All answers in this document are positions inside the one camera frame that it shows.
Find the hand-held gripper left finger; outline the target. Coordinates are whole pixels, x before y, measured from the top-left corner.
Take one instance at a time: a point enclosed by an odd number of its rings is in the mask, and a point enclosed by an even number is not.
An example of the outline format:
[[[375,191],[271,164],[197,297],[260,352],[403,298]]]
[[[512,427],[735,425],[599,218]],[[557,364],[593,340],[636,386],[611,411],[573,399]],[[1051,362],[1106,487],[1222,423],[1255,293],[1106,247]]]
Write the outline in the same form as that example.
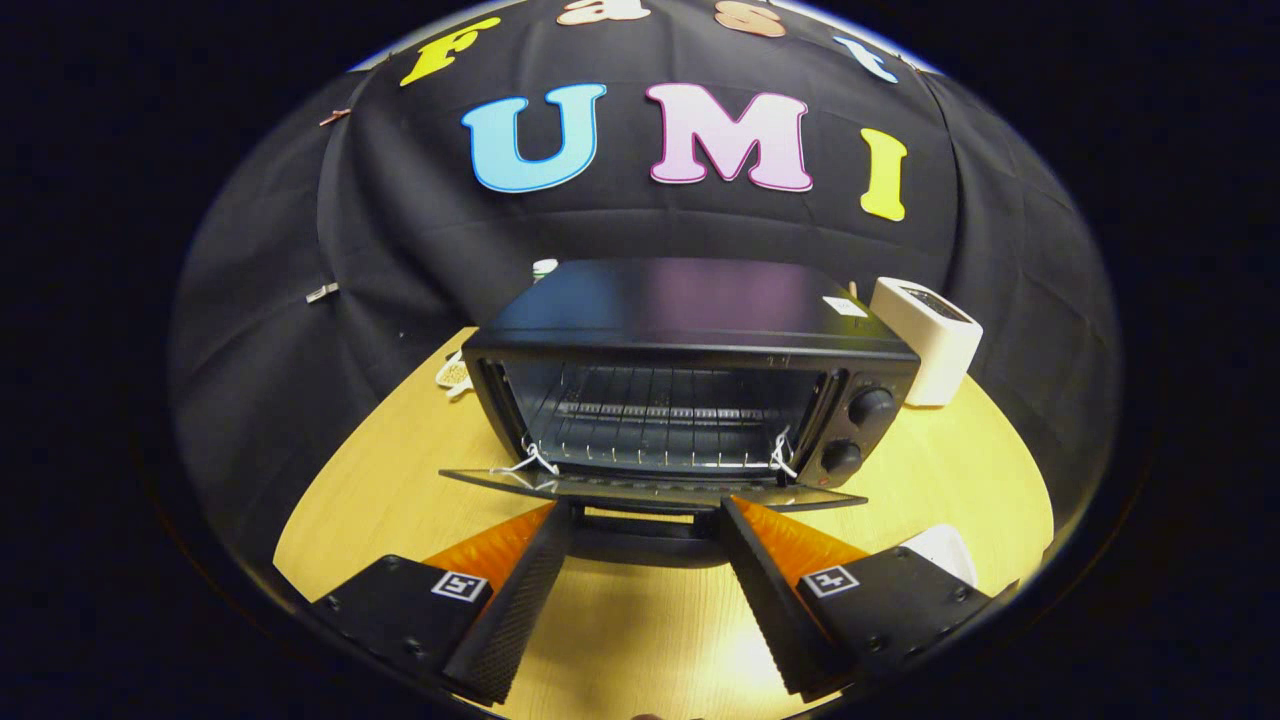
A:
[[[422,561],[388,553],[312,607],[330,629],[397,675],[500,705],[572,529],[568,503],[544,503]]]

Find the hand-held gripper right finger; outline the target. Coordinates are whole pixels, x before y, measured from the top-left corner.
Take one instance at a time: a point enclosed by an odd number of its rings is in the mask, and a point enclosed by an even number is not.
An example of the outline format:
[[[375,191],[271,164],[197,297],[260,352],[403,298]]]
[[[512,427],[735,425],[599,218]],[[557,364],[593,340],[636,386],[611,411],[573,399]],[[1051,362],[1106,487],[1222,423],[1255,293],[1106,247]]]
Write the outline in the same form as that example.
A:
[[[808,701],[916,670],[1018,589],[982,592],[947,525],[870,553],[733,496],[719,537],[786,691]]]

